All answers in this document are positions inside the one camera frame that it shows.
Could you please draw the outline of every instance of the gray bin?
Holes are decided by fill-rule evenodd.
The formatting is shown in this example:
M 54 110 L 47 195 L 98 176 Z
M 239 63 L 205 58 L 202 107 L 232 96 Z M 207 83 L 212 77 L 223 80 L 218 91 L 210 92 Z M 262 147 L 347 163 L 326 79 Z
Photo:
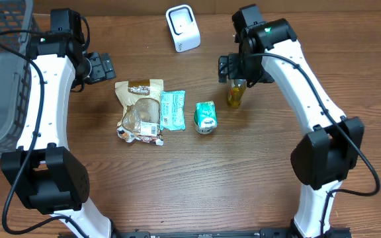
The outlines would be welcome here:
M 33 0 L 0 1 L 0 32 L 23 29 L 39 31 L 32 16 Z M 25 54 L 27 33 L 0 36 L 0 42 Z M 20 138 L 30 96 L 28 63 L 0 48 L 0 156 L 14 151 Z

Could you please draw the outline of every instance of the wood grain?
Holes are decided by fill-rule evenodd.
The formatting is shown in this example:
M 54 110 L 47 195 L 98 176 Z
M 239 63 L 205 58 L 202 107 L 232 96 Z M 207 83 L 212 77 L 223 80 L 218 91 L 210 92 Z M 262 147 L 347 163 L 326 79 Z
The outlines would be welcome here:
M 381 12 L 266 14 L 287 18 L 329 96 L 366 126 L 362 149 L 381 178 Z M 275 84 L 248 89 L 238 110 L 226 105 L 217 83 L 218 57 L 237 51 L 230 15 L 196 16 L 202 44 L 174 51 L 163 16 L 89 17 L 91 51 L 109 52 L 117 78 L 87 85 L 70 96 L 67 136 L 88 169 L 91 198 L 122 231 L 226 231 L 285 227 L 298 207 L 300 183 L 289 157 L 300 141 L 294 113 Z M 48 17 L 37 18 L 42 29 Z M 122 107 L 116 81 L 164 79 L 168 91 L 185 90 L 187 129 L 164 133 L 165 145 L 127 144 L 115 132 Z M 202 136 L 192 128 L 196 102 L 213 100 L 219 127 Z M 359 161 L 344 188 L 372 190 Z M 9 183 L 0 171 L 1 211 Z M 44 219 L 13 200 L 9 224 Z M 338 194 L 334 226 L 354 237 L 381 237 L 381 192 L 372 198 Z M 48 224 L 24 237 L 55 237 L 66 228 Z
M 39 0 L 34 9 L 44 14 L 69 7 L 85 16 L 145 16 L 165 15 L 171 7 L 188 4 L 195 14 L 233 14 L 254 3 L 262 13 L 381 11 L 381 0 Z

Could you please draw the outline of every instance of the brown label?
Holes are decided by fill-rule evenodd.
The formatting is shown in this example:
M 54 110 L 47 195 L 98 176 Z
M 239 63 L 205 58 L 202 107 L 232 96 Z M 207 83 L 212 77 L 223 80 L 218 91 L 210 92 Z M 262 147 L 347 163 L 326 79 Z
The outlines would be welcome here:
M 148 80 L 143 80 L 143 81 L 136 81 L 136 82 L 130 82 L 128 84 L 127 90 L 129 93 L 133 93 L 136 95 L 143 95 L 143 96 L 148 96 L 150 93 L 150 81 Z

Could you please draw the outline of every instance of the cup with teal wrapper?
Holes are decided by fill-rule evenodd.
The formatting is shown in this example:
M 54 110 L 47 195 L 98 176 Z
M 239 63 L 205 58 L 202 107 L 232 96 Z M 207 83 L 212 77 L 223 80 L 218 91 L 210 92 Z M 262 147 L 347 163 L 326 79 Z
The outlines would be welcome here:
M 209 134 L 217 125 L 217 114 L 214 102 L 198 102 L 194 113 L 195 130 L 201 134 Z

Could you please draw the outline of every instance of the teal package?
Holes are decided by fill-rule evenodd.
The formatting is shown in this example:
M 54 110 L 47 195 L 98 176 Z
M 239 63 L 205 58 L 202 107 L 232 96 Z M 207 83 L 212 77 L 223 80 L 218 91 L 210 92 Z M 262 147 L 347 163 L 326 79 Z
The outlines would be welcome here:
M 185 126 L 185 92 L 161 92 L 160 123 L 161 130 L 184 130 Z

